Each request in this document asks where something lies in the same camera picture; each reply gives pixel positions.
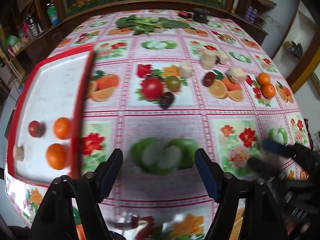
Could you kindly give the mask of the steel thermos flask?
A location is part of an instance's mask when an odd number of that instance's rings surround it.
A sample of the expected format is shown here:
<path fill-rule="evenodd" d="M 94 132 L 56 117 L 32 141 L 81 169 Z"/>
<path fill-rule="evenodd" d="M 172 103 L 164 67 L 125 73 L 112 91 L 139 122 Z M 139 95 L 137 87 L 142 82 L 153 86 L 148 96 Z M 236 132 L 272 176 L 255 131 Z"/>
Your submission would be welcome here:
<path fill-rule="evenodd" d="M 42 29 L 40 27 L 40 24 L 37 18 L 34 16 L 33 13 L 30 13 L 27 15 L 26 21 L 27 21 L 28 28 L 33 37 L 36 37 L 41 33 Z"/>

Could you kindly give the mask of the red small object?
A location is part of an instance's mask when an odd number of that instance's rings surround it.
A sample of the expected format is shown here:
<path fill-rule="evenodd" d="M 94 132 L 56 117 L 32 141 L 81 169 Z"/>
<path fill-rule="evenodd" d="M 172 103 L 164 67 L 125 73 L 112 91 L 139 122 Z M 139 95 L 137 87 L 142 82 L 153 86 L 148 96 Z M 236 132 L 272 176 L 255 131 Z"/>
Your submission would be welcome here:
<path fill-rule="evenodd" d="M 178 17 L 184 18 L 184 19 L 190 19 L 190 18 L 192 18 L 192 13 L 191 12 L 186 12 L 186 11 L 179 11 L 178 12 Z"/>

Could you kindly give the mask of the beige biscuit in tray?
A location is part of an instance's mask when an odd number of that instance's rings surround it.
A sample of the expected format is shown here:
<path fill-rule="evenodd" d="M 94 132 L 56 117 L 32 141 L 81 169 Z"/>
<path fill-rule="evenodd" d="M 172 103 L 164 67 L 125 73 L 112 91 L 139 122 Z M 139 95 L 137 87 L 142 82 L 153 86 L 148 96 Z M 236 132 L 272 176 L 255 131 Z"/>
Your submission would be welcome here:
<path fill-rule="evenodd" d="M 14 146 L 13 148 L 13 158 L 16 161 L 23 161 L 24 160 L 24 148 L 22 146 Z"/>

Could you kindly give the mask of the large red tomato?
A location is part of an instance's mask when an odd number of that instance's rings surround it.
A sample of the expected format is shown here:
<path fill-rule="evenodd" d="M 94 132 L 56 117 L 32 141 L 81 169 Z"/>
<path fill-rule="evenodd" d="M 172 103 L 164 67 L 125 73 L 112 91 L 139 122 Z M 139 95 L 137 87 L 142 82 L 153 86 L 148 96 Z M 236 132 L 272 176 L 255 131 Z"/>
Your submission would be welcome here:
<path fill-rule="evenodd" d="M 145 100 L 157 100 L 163 93 L 163 84 L 158 78 L 148 78 L 142 84 L 141 93 L 144 96 Z"/>

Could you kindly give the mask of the small red tomato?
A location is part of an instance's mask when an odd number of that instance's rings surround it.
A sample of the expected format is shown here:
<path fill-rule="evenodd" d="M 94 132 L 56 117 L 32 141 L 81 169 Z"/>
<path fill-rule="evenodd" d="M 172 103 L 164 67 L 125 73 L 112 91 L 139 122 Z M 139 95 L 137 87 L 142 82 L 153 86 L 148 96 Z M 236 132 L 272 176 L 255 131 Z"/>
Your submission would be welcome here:
<path fill-rule="evenodd" d="M 31 121 L 28 125 L 28 132 L 33 138 L 40 138 L 45 133 L 45 124 L 36 120 Z"/>

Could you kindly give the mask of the dark red jujube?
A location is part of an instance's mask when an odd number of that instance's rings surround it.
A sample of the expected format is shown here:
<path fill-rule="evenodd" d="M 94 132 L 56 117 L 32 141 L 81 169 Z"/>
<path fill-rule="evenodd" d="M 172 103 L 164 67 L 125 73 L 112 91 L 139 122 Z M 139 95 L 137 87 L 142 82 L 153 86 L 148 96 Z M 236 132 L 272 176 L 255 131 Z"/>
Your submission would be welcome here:
<path fill-rule="evenodd" d="M 205 87 L 210 87 L 213 82 L 215 81 L 215 73 L 214 72 L 207 72 L 202 80 L 202 84 L 205 86 Z"/>
<path fill-rule="evenodd" d="M 171 92 L 166 92 L 161 95 L 159 106 L 161 109 L 168 109 L 174 101 L 174 95 Z"/>

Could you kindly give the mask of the floral plastic tablecloth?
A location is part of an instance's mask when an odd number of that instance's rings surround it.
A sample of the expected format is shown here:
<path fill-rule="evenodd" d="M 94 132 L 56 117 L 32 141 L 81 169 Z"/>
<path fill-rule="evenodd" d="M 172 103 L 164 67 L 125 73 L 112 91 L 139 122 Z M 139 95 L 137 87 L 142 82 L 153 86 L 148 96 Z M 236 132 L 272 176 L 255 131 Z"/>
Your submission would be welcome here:
<path fill-rule="evenodd" d="M 155 29 L 134 35 L 118 29 L 117 19 L 164 17 L 185 22 L 190 28 Z M 265 152 L 264 139 L 309 146 L 306 125 L 297 102 L 268 55 L 248 33 L 231 20 L 211 17 L 207 24 L 178 17 L 173 10 L 133 10 L 99 15 L 75 28 L 49 57 L 84 44 L 93 44 L 81 119 L 80 176 L 106 161 L 115 148 L 124 163 L 101 212 L 111 230 L 127 239 L 203 239 L 217 210 L 208 197 L 194 164 L 198 148 L 226 172 L 252 179 L 251 157 L 278 164 L 290 179 L 302 178 L 302 169 L 291 159 Z M 205 50 L 225 52 L 228 64 L 216 59 L 213 69 L 201 67 Z M 188 79 L 178 67 L 193 65 Z M 241 67 L 242 83 L 232 83 L 226 73 Z M 214 72 L 215 81 L 202 80 Z M 267 99 L 257 76 L 266 73 L 276 94 Z M 167 76 L 181 82 L 179 91 L 167 89 Z M 159 99 L 145 100 L 142 84 L 158 78 L 163 93 L 174 101 L 161 109 Z M 48 186 L 20 181 L 5 167 L 5 192 L 10 204 L 31 225 Z"/>

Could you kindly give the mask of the green plastic bottle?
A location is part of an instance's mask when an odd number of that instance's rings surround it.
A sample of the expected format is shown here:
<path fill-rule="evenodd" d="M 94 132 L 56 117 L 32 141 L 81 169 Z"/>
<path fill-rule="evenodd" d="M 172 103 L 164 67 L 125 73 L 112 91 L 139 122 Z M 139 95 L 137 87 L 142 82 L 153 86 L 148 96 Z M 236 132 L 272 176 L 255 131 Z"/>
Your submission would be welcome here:
<path fill-rule="evenodd" d="M 52 3 L 48 3 L 47 4 L 47 13 L 48 13 L 48 16 L 50 18 L 52 25 L 58 25 L 60 23 L 55 5 L 53 5 Z"/>

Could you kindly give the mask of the tangerine on table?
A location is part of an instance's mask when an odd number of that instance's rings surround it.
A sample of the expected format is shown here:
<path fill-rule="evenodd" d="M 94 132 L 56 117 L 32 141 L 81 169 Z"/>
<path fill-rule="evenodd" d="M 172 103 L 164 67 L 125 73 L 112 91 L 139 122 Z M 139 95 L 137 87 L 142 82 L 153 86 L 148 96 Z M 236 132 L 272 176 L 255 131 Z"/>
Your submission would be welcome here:
<path fill-rule="evenodd" d="M 271 83 L 266 83 L 261 87 L 261 93 L 267 99 L 271 99 L 276 94 L 276 89 Z"/>
<path fill-rule="evenodd" d="M 270 83 L 270 76 L 266 73 L 260 73 L 257 76 L 257 82 L 261 87 Z"/>

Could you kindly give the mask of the orange tangerine tray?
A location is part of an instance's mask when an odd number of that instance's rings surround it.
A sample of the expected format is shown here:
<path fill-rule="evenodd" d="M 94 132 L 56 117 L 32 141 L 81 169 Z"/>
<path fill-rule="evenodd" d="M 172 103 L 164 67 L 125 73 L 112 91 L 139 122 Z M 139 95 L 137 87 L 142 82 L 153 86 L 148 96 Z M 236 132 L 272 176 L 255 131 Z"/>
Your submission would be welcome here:
<path fill-rule="evenodd" d="M 61 144 L 51 144 L 46 150 L 46 160 L 55 170 L 63 170 L 67 166 L 67 151 Z"/>
<path fill-rule="evenodd" d="M 71 122 L 66 117 L 58 118 L 53 125 L 53 131 L 57 138 L 68 139 L 71 136 Z"/>

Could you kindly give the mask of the orange tangerine lower tray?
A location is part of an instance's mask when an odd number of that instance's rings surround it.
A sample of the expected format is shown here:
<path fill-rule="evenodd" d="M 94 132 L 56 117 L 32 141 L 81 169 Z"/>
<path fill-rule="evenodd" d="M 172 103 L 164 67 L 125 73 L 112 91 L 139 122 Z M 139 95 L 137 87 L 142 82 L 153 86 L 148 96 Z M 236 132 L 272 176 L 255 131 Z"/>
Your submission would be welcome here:
<path fill-rule="evenodd" d="M 46 150 L 46 160 L 55 170 L 63 170 L 67 166 L 67 151 L 61 144 L 51 144 Z"/>

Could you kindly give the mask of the orange tangerine upper tray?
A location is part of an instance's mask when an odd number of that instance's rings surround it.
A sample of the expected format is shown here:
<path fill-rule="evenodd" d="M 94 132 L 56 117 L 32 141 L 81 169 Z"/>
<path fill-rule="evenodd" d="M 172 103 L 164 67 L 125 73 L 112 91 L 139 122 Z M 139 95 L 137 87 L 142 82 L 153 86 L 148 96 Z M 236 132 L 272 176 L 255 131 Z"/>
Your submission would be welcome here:
<path fill-rule="evenodd" d="M 71 122 L 66 117 L 58 118 L 53 125 L 53 131 L 57 138 L 68 139 L 71 136 Z"/>

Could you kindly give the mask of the red rimmed white tray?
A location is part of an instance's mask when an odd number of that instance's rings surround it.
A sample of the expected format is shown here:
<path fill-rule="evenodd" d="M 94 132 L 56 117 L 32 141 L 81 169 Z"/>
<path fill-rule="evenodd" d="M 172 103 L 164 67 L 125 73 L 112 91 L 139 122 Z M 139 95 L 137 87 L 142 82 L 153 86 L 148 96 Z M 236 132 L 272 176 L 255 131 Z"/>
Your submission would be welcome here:
<path fill-rule="evenodd" d="M 82 109 L 93 57 L 94 46 L 89 43 L 49 57 L 33 68 L 12 118 L 6 157 L 9 175 L 45 187 L 64 174 L 79 178 Z M 65 140 L 57 138 L 53 131 L 54 122 L 60 117 L 71 122 L 71 136 Z M 45 124 L 40 138 L 33 138 L 28 132 L 28 125 L 34 120 Z M 47 163 L 46 150 L 54 143 L 67 151 L 63 170 L 55 170 Z M 23 161 L 13 158 L 15 145 L 24 148 Z"/>

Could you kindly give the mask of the black small box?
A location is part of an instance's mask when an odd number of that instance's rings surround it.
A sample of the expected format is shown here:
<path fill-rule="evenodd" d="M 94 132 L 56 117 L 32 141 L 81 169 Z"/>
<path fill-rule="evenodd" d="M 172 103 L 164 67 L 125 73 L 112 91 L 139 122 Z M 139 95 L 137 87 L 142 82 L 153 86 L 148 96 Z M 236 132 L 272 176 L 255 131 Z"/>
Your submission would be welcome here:
<path fill-rule="evenodd" d="M 208 23 L 208 17 L 210 16 L 210 11 L 202 8 L 195 8 L 193 14 L 193 21 L 198 23 Z"/>

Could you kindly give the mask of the tangerine on table upper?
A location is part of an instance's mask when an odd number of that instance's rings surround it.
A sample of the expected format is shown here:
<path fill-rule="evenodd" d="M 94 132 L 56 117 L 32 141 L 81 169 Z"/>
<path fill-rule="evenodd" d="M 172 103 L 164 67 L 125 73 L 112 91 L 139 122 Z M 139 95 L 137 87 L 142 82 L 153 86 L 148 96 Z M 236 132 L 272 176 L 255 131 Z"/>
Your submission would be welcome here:
<path fill-rule="evenodd" d="M 266 73 L 260 73 L 257 76 L 257 82 L 261 87 L 270 83 L 270 76 Z"/>

